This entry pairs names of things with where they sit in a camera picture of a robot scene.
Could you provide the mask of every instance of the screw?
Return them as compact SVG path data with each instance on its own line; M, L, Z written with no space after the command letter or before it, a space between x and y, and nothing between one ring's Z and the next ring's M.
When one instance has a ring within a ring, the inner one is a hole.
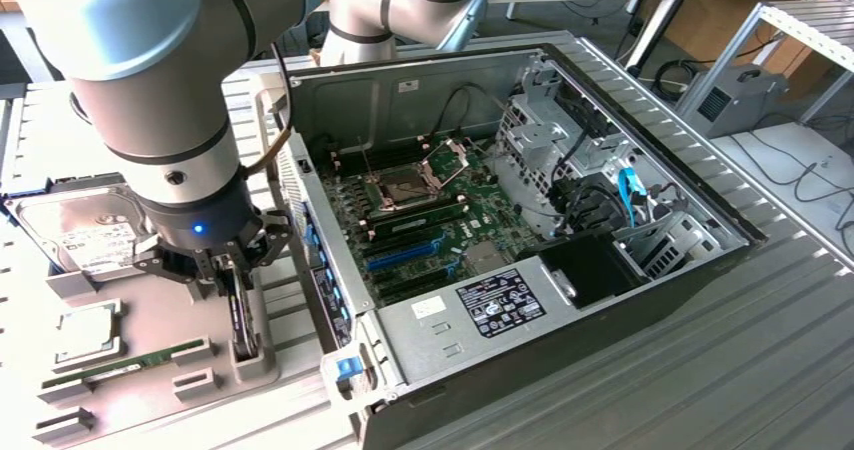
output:
M187 180L187 174L184 172L170 172L166 174L166 181L172 185L180 185Z

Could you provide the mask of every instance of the motherboard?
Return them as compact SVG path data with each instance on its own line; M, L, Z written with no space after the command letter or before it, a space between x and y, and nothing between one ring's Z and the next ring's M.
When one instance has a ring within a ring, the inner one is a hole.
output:
M323 174L364 283L383 305L503 267L539 243L491 158L471 140L447 138L342 157Z

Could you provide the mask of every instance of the warning label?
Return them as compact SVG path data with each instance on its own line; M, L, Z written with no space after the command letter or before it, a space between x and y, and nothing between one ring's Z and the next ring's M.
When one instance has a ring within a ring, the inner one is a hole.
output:
M60 245L80 270L97 275L131 265L135 238L131 224L117 223L65 233Z
M458 288L456 293L480 335L487 338L546 315L516 270Z

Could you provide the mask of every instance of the aluminum profile table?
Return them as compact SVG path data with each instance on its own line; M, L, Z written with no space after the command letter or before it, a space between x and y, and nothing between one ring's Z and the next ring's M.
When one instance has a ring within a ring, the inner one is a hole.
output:
M753 37L761 23L774 26L781 32L797 38L803 45L821 53L845 70L845 74L818 98L801 116L806 122L851 78L854 72L854 2L850 0L814 0L799 2L759 3L747 16L715 65L709 70L698 88L679 101L677 112L690 115L706 99L718 77L735 60L739 50ZM757 56L754 63L762 64L779 44L769 45Z
M659 324L407 448L843 448L854 439L847 430L854 411L850 269L797 215L775 206L773 195L754 190L759 187L749 174L587 42L552 32L486 39L475 46L534 42L552 43L567 54L770 241ZM428 52L416 47L408 54ZM308 61L288 60L290 65L300 63ZM226 82L236 127L251 119L246 72L255 71L272 72L275 66L251 64ZM36 109L49 106L49 92L61 91L55 84L31 88L27 100L16 102L28 109L25 119L28 115L37 119ZM258 151L252 142L242 135L244 158ZM255 198L264 195L254 188ZM12 248L25 246L21 242L16 237ZM303 317L304 299L287 257L271 272L264 287L283 379L259 392L155 421L84 448L174 448L178 442L186 448L356 448L320 386L320 349ZM15 267L0 279L9 276L15 281L0 280L0 292L9 289L0 320L16 294L39 284L37 275L21 274ZM0 334L0 352L11 333ZM3 379L0 367L0 385Z

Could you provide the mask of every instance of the hard drive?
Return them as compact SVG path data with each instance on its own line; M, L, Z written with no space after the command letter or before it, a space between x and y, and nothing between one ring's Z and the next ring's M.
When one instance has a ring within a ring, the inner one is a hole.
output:
M134 241L151 232L117 173L16 189L3 206L60 272L80 270L93 282L140 273L131 265Z

